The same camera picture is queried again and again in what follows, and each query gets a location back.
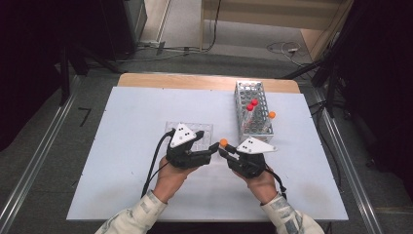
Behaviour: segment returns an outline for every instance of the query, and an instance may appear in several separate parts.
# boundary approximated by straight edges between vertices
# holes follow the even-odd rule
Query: aluminum rail
[[[65,105],[58,108],[51,125],[43,136],[42,141],[40,142],[30,162],[24,170],[24,173],[21,176],[18,184],[9,195],[9,198],[6,201],[6,205],[4,206],[3,211],[0,215],[0,234],[6,234],[9,232],[9,229],[12,226],[13,221],[15,220],[15,217],[18,214],[18,211],[22,203],[24,202],[28,191],[31,188],[34,179],[39,173],[43,162],[48,155],[49,149],[51,148],[58,134],[58,131],[60,130],[60,127],[70,110],[73,100],[77,96],[81,83],[82,80],[79,76],[75,76],[73,78],[70,85],[72,94],[67,99]]]
[[[321,88],[315,89],[315,95],[317,101],[325,100]],[[337,150],[338,158],[340,159],[344,173],[346,174],[350,187],[352,188],[353,194],[355,195],[358,209],[361,213],[362,218],[364,219],[364,224],[367,228],[368,233],[383,234],[384,232],[374,212],[374,208],[371,206],[364,186],[362,185],[356,168],[353,165],[352,159],[350,158],[347,147],[343,139],[341,138],[340,132],[338,131],[335,119],[330,118],[326,111],[323,111],[322,116],[331,135],[334,146]]]

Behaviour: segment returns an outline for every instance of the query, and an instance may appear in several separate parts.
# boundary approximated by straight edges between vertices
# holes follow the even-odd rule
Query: gray carpet
[[[155,58],[156,51],[139,51],[133,58]],[[176,55],[165,52],[162,56]],[[260,58],[241,58],[219,55],[197,54],[156,61],[125,61],[118,64],[129,72],[170,72],[186,74],[214,74],[243,77],[274,78],[281,77],[296,69],[296,65],[288,61],[277,61]],[[100,118],[109,97],[111,88],[116,86],[119,74],[113,74],[106,68],[94,68],[88,77],[83,78],[80,91],[58,133],[44,165],[36,177],[9,233],[94,233],[101,222],[66,221],[76,182],[80,177],[94,140]],[[309,86],[308,76],[296,78],[300,90],[309,104],[316,99],[313,88]],[[4,204],[10,191],[21,176],[30,157],[34,153],[48,125],[54,117],[59,102],[57,91],[24,127],[14,143],[0,152],[0,202]],[[91,108],[92,112],[83,127],[85,112],[78,107]],[[401,181],[392,174],[384,174],[364,164],[369,156],[363,141],[351,120],[345,120],[342,110],[335,109],[336,120],[357,171],[367,190],[373,207],[390,208],[412,206],[412,202],[404,191]],[[320,121],[321,132],[333,149],[331,139],[325,125]],[[333,174],[338,177],[331,154],[323,145]],[[367,233],[358,210],[353,192],[341,170],[342,198],[350,220],[333,222],[333,233]],[[413,214],[378,213],[385,233],[413,233]],[[168,224],[158,223],[152,233],[272,233],[271,225],[258,223],[256,231],[246,229],[242,223],[221,225],[211,224]]]

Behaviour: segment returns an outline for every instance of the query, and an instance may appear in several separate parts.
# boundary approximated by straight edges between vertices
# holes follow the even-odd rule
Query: white sleeve
[[[146,233],[167,207],[151,190],[131,209],[123,210],[106,220],[95,234]]]
[[[276,226],[278,234],[324,233],[318,223],[308,215],[295,211],[280,193],[261,208]]]

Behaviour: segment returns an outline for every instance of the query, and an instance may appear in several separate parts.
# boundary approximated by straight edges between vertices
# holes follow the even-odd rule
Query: hand
[[[159,168],[168,162],[164,157],[159,163]],[[182,186],[186,177],[194,172],[197,168],[182,170],[174,167],[171,164],[167,164],[159,170],[158,180],[153,190],[154,195],[163,203],[167,203],[168,200],[173,197],[175,192]]]
[[[246,182],[252,194],[254,194],[263,205],[271,202],[278,194],[276,182],[273,176],[267,172],[263,172],[260,176],[254,178],[245,178],[236,172],[234,172],[234,174]]]

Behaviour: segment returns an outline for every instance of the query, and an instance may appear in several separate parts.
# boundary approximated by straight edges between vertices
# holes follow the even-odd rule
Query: white table surface
[[[212,142],[225,137],[237,146],[233,96],[226,91],[113,88],[67,219],[105,220],[138,202],[166,122],[213,124]],[[278,151],[265,158],[287,188],[288,202],[317,220],[347,220],[304,96],[266,93],[266,98],[269,109],[277,112],[270,143]],[[156,168],[164,154],[160,152]],[[218,153],[189,175],[159,219],[266,220],[244,181]]]

